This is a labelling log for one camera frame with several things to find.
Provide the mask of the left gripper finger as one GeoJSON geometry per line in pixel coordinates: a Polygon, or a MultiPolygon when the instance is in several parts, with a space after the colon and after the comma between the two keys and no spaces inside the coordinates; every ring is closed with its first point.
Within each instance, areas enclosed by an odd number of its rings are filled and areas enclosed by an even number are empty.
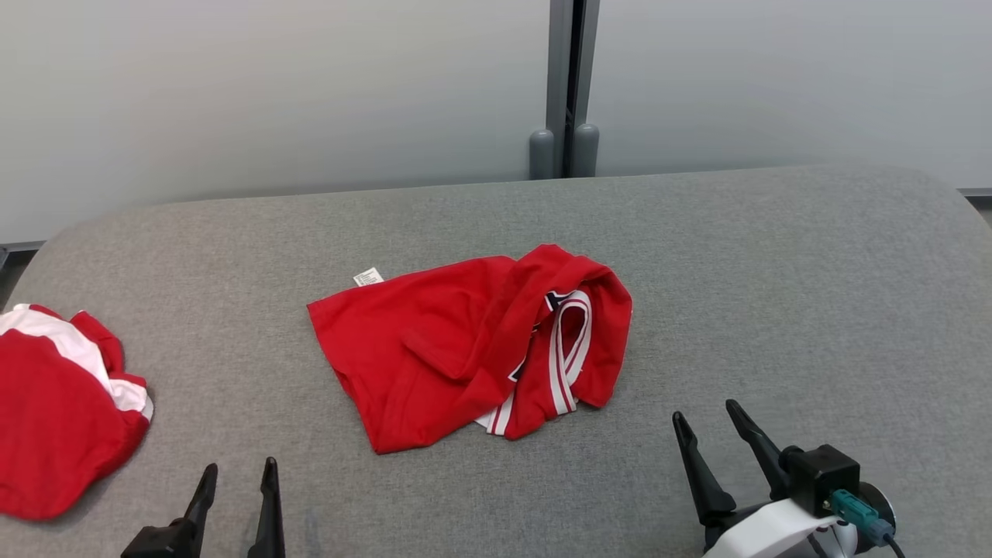
{"type": "Polygon", "coordinates": [[[277,460],[267,458],[260,481],[262,504],[255,543],[248,549],[248,557],[286,557],[282,497],[277,476],[277,460]]]}
{"type": "Polygon", "coordinates": [[[219,466],[210,463],[204,470],[198,486],[195,488],[194,497],[189,501],[184,518],[192,525],[192,539],[202,539],[205,531],[205,523],[208,518],[209,509],[214,502],[216,483],[219,479],[219,466]]]}

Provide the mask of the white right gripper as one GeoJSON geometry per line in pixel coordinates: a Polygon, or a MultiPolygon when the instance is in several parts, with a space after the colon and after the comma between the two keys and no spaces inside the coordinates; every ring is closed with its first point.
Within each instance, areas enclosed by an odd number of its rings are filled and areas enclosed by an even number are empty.
{"type": "MultiPolygon", "coordinates": [[[[854,557],[857,531],[839,517],[814,517],[790,501],[789,474],[780,466],[780,450],[737,400],[726,411],[739,437],[749,445],[770,487],[773,504],[762,506],[731,527],[704,552],[704,557],[854,557]]],[[[722,490],[698,449],[698,438],[680,411],[673,430],[690,485],[699,523],[710,526],[736,511],[732,495],[722,490]]]]}

